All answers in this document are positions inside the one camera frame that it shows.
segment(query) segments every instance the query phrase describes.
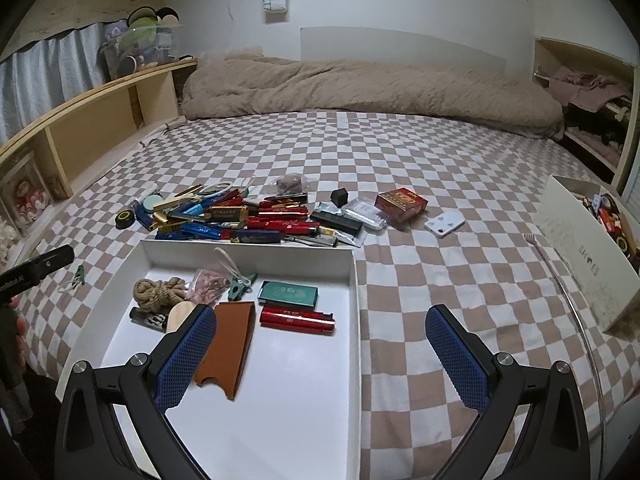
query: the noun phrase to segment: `light blue curtain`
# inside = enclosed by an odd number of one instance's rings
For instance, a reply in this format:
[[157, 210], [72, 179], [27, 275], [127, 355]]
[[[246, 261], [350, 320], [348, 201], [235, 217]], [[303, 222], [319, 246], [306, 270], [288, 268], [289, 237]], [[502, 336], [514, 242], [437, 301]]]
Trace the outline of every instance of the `light blue curtain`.
[[31, 121], [107, 81], [98, 49], [104, 24], [37, 41], [0, 64], [0, 145]]

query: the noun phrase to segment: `blue textured grip pad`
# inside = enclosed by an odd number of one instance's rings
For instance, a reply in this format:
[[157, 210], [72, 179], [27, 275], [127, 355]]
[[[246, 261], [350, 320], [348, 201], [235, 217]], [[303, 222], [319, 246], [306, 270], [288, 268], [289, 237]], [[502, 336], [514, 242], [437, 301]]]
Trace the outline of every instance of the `blue textured grip pad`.
[[180, 404], [216, 333], [216, 316], [205, 308], [158, 372], [154, 402], [164, 413]]
[[466, 345], [437, 308], [430, 308], [424, 323], [435, 350], [463, 404], [484, 412], [489, 404], [487, 377]]

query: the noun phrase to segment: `brown leather case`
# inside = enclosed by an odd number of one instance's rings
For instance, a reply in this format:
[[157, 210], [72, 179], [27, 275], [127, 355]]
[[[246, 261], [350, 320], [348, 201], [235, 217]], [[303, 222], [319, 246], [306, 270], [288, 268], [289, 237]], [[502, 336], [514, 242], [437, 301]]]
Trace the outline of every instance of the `brown leather case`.
[[215, 313], [216, 336], [193, 379], [198, 386], [216, 380], [226, 398], [234, 400], [254, 333], [255, 306], [253, 301], [227, 301], [217, 304]]

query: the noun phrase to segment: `green box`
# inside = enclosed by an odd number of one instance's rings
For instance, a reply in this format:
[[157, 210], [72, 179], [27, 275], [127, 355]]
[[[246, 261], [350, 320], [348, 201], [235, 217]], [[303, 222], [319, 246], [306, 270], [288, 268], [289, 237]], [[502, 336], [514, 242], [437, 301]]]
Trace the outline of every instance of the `green box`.
[[314, 286], [284, 282], [264, 282], [258, 294], [258, 303], [282, 308], [313, 310], [317, 299], [318, 289]]

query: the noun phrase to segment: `human hand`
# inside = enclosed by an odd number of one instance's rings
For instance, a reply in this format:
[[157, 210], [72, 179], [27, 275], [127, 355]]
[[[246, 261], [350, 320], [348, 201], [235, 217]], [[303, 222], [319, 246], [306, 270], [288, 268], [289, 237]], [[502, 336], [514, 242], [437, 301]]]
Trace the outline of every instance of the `human hand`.
[[[18, 296], [12, 298], [11, 308], [16, 308], [19, 301], [20, 298]], [[20, 366], [20, 370], [24, 372], [27, 369], [27, 359], [24, 357], [25, 343], [23, 336], [27, 333], [27, 323], [23, 318], [18, 316], [15, 324], [16, 328], [18, 329], [18, 335], [15, 337], [15, 345], [18, 349], [18, 365]]]

